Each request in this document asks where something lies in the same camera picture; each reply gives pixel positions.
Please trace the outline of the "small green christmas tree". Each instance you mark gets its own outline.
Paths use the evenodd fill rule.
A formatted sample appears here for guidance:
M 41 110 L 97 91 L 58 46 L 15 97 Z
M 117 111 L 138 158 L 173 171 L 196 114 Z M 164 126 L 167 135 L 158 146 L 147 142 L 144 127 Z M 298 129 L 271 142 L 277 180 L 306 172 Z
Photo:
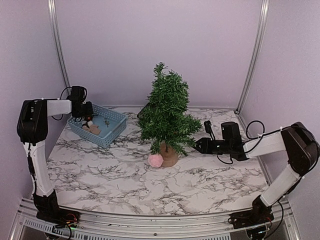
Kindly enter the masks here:
M 147 97 L 150 107 L 138 119 L 141 139 L 151 141 L 150 155 L 163 157 L 161 167 L 172 167 L 186 148 L 195 146 L 194 135 L 202 129 L 201 121 L 187 113 L 189 85 L 173 70 L 166 71 L 164 62 L 153 69 L 152 91 Z

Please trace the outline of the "pink fluffy pompom ornament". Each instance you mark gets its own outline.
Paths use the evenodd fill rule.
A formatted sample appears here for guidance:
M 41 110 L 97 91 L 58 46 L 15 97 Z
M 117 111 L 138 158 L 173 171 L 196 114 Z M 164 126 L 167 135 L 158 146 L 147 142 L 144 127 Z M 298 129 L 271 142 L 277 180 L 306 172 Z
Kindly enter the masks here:
M 160 168 L 164 162 L 161 154 L 151 154 L 148 156 L 147 162 L 153 168 Z

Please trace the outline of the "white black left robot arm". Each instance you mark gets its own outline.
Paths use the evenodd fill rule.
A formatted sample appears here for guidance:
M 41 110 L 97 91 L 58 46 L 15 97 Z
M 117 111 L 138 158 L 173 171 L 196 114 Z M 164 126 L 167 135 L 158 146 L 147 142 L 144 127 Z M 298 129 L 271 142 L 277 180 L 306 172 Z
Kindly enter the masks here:
M 93 114 L 92 103 L 86 101 L 87 89 L 82 86 L 70 87 L 66 99 L 25 100 L 17 122 L 17 134 L 26 152 L 28 170 L 33 181 L 33 203 L 37 218 L 57 223 L 76 223 L 79 212 L 59 207 L 56 191 L 49 179 L 46 164 L 46 138 L 48 118 L 56 115 L 71 114 L 83 118 Z

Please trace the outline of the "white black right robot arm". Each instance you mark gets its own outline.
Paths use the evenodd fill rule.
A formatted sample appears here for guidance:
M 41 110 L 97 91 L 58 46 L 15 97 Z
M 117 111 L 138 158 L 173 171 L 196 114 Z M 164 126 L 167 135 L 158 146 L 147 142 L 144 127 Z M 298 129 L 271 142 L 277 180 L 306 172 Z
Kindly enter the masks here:
M 211 122 L 204 123 L 209 137 L 195 142 L 194 149 L 206 155 L 228 155 L 238 162 L 261 159 L 268 169 L 269 164 L 280 158 L 283 167 L 278 175 L 271 177 L 267 189 L 252 202 L 252 209 L 232 213 L 228 222 L 234 229 L 251 227 L 273 220 L 272 206 L 291 193 L 301 179 L 315 168 L 320 158 L 320 145 L 313 133 L 297 121 L 289 126 L 262 133 L 242 140 L 238 123 L 227 121 L 221 124 L 221 139 L 216 139 Z

